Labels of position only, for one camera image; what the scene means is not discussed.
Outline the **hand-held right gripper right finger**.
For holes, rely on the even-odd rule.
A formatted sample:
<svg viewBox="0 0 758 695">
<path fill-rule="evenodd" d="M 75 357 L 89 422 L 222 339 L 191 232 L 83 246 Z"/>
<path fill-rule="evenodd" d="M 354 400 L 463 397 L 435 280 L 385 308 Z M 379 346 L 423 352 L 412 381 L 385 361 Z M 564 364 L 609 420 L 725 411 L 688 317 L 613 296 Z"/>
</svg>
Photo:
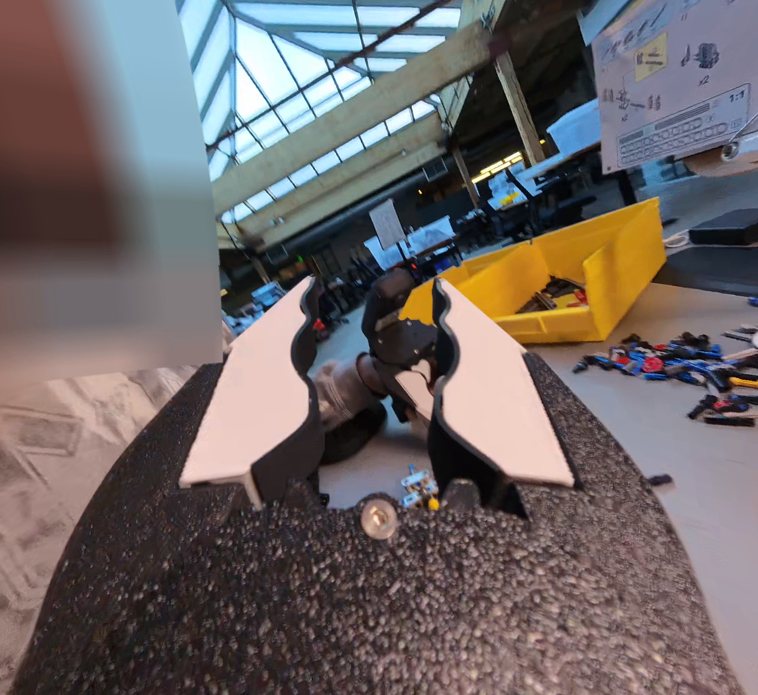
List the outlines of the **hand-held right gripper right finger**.
<svg viewBox="0 0 758 695">
<path fill-rule="evenodd" d="M 558 432 L 527 363 L 527 351 L 454 285 L 432 287 L 439 378 L 432 424 L 509 481 L 574 488 Z"/>
</svg>

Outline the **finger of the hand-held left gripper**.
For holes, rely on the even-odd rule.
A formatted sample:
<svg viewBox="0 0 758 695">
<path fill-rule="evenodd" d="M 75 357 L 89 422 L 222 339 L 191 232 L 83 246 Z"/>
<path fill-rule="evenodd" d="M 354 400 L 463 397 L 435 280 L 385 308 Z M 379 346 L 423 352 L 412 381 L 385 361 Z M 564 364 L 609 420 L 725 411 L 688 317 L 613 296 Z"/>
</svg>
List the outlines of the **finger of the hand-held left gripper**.
<svg viewBox="0 0 758 695">
<path fill-rule="evenodd" d="M 395 376 L 395 381 L 402 391 L 404 402 L 411 407 L 415 417 L 431 420 L 434 395 L 425 375 L 415 370 L 404 370 Z"/>
</svg>

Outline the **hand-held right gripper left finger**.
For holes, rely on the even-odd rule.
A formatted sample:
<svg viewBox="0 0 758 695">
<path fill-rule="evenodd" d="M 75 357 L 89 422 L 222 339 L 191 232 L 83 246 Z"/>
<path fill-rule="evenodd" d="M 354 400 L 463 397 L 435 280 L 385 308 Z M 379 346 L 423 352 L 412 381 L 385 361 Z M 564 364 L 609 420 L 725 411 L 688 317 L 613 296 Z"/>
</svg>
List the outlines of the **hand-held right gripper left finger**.
<svg viewBox="0 0 758 695">
<path fill-rule="evenodd" d="M 261 509 L 317 472 L 325 433 L 308 376 L 317 301 L 308 276 L 232 342 L 179 476 L 182 490 L 241 485 Z"/>
</svg>

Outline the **clear engine block yellow crankshaft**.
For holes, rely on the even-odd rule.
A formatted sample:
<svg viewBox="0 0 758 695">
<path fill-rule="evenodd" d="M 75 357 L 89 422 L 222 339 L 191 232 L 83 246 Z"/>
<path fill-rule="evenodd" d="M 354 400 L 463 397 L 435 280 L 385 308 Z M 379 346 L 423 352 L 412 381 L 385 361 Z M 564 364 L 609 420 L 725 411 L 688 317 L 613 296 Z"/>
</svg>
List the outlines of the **clear engine block yellow crankshaft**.
<svg viewBox="0 0 758 695">
<path fill-rule="evenodd" d="M 405 491 L 402 504 L 405 510 L 423 509 L 437 511 L 441 507 L 440 490 L 436 479 L 428 469 L 409 465 L 409 472 L 401 480 Z"/>
</svg>

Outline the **person's left forearm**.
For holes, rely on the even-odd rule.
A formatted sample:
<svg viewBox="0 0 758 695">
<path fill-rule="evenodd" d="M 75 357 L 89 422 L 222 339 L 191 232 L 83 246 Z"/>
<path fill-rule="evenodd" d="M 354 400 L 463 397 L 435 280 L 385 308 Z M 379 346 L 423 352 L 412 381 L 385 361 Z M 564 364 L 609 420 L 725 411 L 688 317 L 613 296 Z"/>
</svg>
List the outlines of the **person's left forearm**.
<svg viewBox="0 0 758 695">
<path fill-rule="evenodd" d="M 325 433 L 354 420 L 389 394 L 368 352 L 361 352 L 349 361 L 328 361 L 317 370 L 312 381 Z"/>
</svg>

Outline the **black mesh cushion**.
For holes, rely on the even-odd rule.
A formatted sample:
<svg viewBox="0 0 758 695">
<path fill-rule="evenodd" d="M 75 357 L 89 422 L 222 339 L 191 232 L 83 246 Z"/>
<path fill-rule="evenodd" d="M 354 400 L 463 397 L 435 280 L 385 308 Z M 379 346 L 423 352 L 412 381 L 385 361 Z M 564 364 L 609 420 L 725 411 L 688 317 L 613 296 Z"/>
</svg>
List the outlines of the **black mesh cushion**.
<svg viewBox="0 0 758 695">
<path fill-rule="evenodd" d="M 359 453 L 381 431 L 386 419 L 386 408 L 377 403 L 326 431 L 325 448 L 319 465 L 340 463 Z"/>
</svg>

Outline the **white sign on stand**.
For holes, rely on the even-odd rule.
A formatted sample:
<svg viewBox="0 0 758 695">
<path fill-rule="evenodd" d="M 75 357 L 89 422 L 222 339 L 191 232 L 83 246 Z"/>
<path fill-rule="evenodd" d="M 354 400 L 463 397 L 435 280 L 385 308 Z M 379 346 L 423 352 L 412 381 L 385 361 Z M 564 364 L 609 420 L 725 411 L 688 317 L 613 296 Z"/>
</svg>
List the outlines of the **white sign on stand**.
<svg viewBox="0 0 758 695">
<path fill-rule="evenodd" d="M 412 252 L 393 199 L 387 199 L 369 213 L 374 236 L 364 245 L 378 266 L 387 271 L 407 261 Z"/>
</svg>

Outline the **heap of black beams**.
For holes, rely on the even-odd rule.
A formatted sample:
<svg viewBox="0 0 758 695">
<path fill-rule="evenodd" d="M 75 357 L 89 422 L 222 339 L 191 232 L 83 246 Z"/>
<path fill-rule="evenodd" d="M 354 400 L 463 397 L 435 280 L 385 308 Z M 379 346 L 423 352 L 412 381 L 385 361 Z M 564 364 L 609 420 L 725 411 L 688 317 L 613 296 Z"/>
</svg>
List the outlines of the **heap of black beams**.
<svg viewBox="0 0 758 695">
<path fill-rule="evenodd" d="M 516 314 L 583 308 L 588 305 L 583 283 L 573 279 L 551 276 L 548 283 L 516 311 Z"/>
</svg>

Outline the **pile of mixed brick parts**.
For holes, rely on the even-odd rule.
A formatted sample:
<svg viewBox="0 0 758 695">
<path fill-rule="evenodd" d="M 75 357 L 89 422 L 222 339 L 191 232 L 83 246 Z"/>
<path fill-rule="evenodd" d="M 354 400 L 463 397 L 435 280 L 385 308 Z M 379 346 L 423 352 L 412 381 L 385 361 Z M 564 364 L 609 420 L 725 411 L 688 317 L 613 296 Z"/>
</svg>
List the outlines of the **pile of mixed brick parts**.
<svg viewBox="0 0 758 695">
<path fill-rule="evenodd" d="M 598 369 L 647 383 L 680 383 L 703 392 L 686 417 L 708 426 L 757 426 L 757 328 L 744 324 L 721 337 L 739 342 L 729 351 L 705 333 L 688 331 L 652 343 L 632 333 L 605 351 L 583 355 L 572 367 L 582 374 Z"/>
</svg>

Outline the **yellow bin with brick parts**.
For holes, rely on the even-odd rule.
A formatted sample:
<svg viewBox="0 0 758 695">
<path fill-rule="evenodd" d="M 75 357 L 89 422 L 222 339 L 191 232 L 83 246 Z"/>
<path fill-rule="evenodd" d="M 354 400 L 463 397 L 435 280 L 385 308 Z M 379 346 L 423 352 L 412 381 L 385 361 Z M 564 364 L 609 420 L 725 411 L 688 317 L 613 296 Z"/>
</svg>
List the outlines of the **yellow bin with brick parts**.
<svg viewBox="0 0 758 695">
<path fill-rule="evenodd" d="M 487 312 L 523 344 L 601 342 L 665 262 L 654 197 L 514 246 L 490 289 L 500 302 Z M 551 277 L 582 284 L 586 302 L 518 314 Z"/>
</svg>

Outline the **person's torso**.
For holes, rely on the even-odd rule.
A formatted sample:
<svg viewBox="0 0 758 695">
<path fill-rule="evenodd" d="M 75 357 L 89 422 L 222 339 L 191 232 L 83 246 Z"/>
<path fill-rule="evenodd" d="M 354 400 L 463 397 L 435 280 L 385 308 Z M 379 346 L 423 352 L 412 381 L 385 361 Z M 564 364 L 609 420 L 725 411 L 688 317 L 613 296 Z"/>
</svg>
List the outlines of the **person's torso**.
<svg viewBox="0 0 758 695">
<path fill-rule="evenodd" d="M 196 371 L 55 379 L 2 400 L 2 693 L 85 507 L 118 456 Z"/>
</svg>

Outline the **black power adapter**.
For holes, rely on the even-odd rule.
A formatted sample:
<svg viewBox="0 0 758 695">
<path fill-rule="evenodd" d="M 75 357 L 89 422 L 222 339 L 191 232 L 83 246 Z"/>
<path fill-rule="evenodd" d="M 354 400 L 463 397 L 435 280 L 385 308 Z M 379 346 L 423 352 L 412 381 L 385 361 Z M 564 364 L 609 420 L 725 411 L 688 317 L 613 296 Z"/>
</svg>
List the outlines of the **black power adapter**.
<svg viewBox="0 0 758 695">
<path fill-rule="evenodd" d="M 692 245 L 749 247 L 757 244 L 757 209 L 731 210 L 688 230 Z"/>
</svg>

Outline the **printed instruction sheet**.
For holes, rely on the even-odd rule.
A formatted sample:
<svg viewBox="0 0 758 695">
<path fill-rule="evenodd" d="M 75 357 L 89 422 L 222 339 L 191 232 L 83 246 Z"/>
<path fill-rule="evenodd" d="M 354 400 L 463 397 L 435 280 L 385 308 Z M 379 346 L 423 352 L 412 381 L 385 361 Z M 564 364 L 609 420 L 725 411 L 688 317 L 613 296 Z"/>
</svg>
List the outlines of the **printed instruction sheet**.
<svg viewBox="0 0 758 695">
<path fill-rule="evenodd" d="M 605 174 L 756 131 L 757 0 L 645 0 L 592 48 Z"/>
</svg>

